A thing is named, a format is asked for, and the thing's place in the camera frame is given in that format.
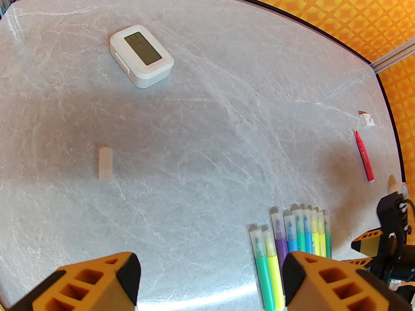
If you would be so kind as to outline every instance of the blue marker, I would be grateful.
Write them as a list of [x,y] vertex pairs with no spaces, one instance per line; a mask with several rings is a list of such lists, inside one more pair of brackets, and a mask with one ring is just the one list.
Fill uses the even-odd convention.
[[304,217],[305,251],[313,253],[313,235],[311,234],[311,214],[309,209],[302,210]]
[[297,230],[295,228],[295,217],[287,215],[284,217],[284,223],[287,233],[287,247],[288,252],[298,251]]

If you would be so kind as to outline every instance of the marker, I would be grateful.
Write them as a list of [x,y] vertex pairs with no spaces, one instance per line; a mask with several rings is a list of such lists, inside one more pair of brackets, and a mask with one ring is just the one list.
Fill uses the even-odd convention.
[[272,293],[271,276],[265,253],[264,237],[261,229],[250,231],[254,249],[256,269],[258,270],[259,285],[261,286],[262,301],[266,311],[275,311],[274,295]]
[[326,233],[326,253],[327,258],[332,257],[332,232],[330,229],[330,216],[324,215],[324,232]]
[[310,210],[304,209],[302,211],[304,217],[304,239],[305,239],[305,251],[313,253],[313,236],[311,235],[311,216]]
[[302,209],[293,210],[292,214],[295,217],[298,251],[305,252],[304,221],[302,218]]
[[288,252],[298,251],[297,243],[297,231],[295,229],[295,218],[293,215],[287,215],[284,217],[287,233],[287,247]]
[[284,261],[288,255],[283,214],[272,213],[271,221],[272,227],[274,228],[275,246],[277,247],[278,263],[280,265],[280,272],[282,277]]
[[280,267],[278,264],[277,251],[275,249],[274,235],[272,230],[264,231],[265,251],[267,252],[267,261],[269,273],[271,276],[272,292],[277,310],[285,309],[285,299],[283,293],[283,284],[281,281]]
[[313,254],[320,256],[320,249],[318,247],[319,240],[318,240],[318,230],[317,230],[317,211],[311,210],[310,217],[311,217],[311,235],[313,237]]
[[369,182],[375,182],[375,175],[373,173],[372,165],[369,160],[369,155],[367,154],[366,147],[362,138],[360,138],[359,132],[356,130],[354,132],[354,137],[356,138],[357,147],[359,148],[360,157],[362,157],[364,170],[366,171],[367,180]]
[[318,227],[318,245],[320,248],[320,256],[326,256],[326,233],[324,232],[324,214],[317,212],[317,227]]

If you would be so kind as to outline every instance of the white digital clock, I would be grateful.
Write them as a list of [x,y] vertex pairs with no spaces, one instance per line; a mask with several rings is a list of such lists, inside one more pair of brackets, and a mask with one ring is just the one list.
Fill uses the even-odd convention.
[[173,56],[142,25],[113,34],[110,52],[131,81],[142,89],[165,79],[174,64]]

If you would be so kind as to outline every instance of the white eraser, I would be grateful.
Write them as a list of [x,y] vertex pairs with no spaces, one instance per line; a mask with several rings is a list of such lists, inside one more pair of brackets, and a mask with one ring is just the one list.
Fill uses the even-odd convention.
[[362,126],[374,126],[375,121],[373,121],[372,114],[362,113],[359,115]]
[[98,179],[101,182],[113,181],[113,150],[111,148],[100,148]]

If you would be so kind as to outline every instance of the purple marker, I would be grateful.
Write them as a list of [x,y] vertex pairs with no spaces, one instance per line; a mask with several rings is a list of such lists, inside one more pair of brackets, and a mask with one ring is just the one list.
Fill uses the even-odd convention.
[[283,276],[283,264],[286,256],[288,255],[287,239],[284,228],[283,214],[272,213],[271,214],[272,226],[274,228],[275,246],[277,249],[278,264],[280,266],[281,278]]

